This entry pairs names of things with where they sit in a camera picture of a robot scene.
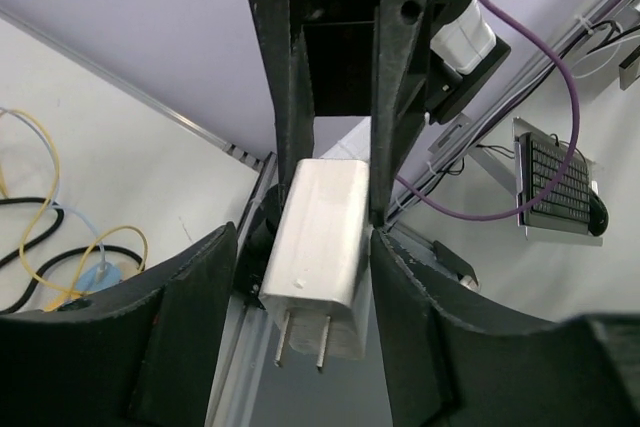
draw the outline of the white electronic component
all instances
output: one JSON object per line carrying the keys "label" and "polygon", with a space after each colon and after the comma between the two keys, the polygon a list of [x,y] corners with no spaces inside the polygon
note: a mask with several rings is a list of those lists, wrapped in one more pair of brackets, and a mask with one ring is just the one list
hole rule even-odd
{"label": "white electronic component", "polygon": [[496,34],[482,18],[478,0],[431,39],[431,50],[453,69],[470,74],[496,46]]}
{"label": "white electronic component", "polygon": [[284,206],[260,300],[287,344],[325,357],[364,356],[371,273],[367,218],[369,165],[301,160]]}

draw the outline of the metal pin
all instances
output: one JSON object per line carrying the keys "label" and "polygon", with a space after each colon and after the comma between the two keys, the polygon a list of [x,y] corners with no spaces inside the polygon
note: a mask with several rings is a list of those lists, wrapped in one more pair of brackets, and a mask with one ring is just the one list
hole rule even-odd
{"label": "metal pin", "polygon": [[284,349],[289,343],[289,337],[291,336],[291,326],[289,325],[291,320],[291,312],[288,310],[284,313],[284,322],[282,323],[282,329],[280,330],[280,340],[278,341],[278,349],[276,350],[275,363],[278,367],[282,367],[282,354]]}
{"label": "metal pin", "polygon": [[316,363],[316,368],[320,373],[322,373],[322,370],[324,369],[324,361],[327,356],[330,327],[331,327],[331,317],[327,315],[327,320],[324,323],[324,329],[322,329],[322,339],[320,340],[320,350],[318,351],[318,362]]}

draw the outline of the keyboard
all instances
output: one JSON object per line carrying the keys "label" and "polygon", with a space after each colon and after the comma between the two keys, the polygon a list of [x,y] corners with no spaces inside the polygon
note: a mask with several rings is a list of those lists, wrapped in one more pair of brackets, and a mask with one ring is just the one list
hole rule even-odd
{"label": "keyboard", "polygon": [[[551,138],[533,133],[520,136],[522,153],[522,204],[536,197],[553,177],[564,160],[567,150],[555,145]],[[569,169],[542,202],[524,212],[524,225],[563,230],[579,234],[589,232],[589,166],[577,154]]]}

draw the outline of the power adapter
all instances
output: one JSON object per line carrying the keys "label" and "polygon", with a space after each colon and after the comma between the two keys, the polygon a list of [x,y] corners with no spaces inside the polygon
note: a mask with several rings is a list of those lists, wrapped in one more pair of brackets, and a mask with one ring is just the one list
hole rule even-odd
{"label": "power adapter", "polygon": [[364,357],[369,308],[369,165],[298,163],[260,292],[281,330],[276,365],[289,344],[317,355]]}

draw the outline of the computer mouse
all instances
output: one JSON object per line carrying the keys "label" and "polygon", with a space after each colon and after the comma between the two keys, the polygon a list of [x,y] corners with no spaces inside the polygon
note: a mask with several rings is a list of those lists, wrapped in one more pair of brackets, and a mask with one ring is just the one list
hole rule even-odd
{"label": "computer mouse", "polygon": [[609,226],[609,211],[593,190],[589,190],[589,216],[589,232],[595,237],[600,237]]}

